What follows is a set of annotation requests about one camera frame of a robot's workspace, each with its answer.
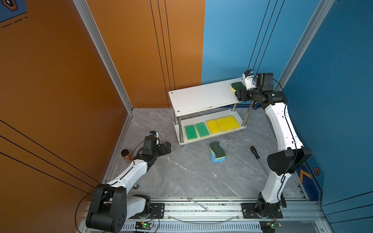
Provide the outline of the green yellow wavy sponge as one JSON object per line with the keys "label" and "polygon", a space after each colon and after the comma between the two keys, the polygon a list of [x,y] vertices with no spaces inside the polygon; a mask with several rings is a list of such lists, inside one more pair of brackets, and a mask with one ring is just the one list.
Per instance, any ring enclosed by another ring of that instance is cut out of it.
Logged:
{"label": "green yellow wavy sponge", "polygon": [[231,89],[236,92],[241,89],[246,89],[246,86],[242,82],[235,82],[231,84]]}

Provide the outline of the blue sponge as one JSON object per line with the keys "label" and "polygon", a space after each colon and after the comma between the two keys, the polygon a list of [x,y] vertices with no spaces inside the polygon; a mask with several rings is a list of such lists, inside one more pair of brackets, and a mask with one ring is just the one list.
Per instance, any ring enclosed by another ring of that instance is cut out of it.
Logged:
{"label": "blue sponge", "polygon": [[214,163],[223,163],[223,162],[225,162],[225,157],[217,159],[215,157],[215,155],[211,154],[211,162],[214,162]]}

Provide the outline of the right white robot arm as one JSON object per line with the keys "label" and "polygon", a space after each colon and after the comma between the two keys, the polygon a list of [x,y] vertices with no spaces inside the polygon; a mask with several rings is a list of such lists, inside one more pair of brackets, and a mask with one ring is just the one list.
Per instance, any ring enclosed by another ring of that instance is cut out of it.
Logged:
{"label": "right white robot arm", "polygon": [[283,204],[281,195],[287,181],[310,158],[312,152],[304,147],[297,136],[288,113],[287,97],[283,91],[275,90],[273,74],[254,74],[252,70],[247,70],[242,77],[245,87],[236,90],[235,95],[240,102],[250,102],[243,126],[258,103],[270,122],[278,146],[278,152],[267,157],[271,171],[251,211],[260,218],[274,217]]}

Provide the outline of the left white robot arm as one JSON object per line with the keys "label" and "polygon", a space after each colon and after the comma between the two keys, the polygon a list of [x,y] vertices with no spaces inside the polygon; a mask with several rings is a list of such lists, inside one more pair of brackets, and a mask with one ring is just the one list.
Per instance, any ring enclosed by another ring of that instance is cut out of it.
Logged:
{"label": "left white robot arm", "polygon": [[123,159],[130,164],[125,171],[107,184],[98,184],[91,192],[85,221],[87,228],[118,233],[127,219],[135,215],[146,218],[154,214],[149,196],[137,194],[129,199],[127,195],[158,157],[171,153],[171,144],[160,143],[156,131],[151,131],[140,144],[143,146],[135,149],[134,156],[127,149],[121,151]]}

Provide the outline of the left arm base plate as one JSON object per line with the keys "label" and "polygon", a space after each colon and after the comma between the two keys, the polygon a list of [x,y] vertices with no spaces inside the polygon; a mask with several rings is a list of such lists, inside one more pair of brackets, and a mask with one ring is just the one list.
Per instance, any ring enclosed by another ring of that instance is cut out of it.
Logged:
{"label": "left arm base plate", "polygon": [[148,212],[136,214],[130,219],[151,219],[155,216],[156,219],[163,219],[165,213],[164,203],[151,203],[150,210]]}

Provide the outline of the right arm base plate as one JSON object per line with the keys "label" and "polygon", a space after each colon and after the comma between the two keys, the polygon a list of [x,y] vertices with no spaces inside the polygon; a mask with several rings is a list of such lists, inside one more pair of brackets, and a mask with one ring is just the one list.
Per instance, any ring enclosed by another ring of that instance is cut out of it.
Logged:
{"label": "right arm base plate", "polygon": [[282,219],[283,214],[280,209],[280,203],[272,204],[257,204],[257,203],[242,203],[241,210],[245,219]]}

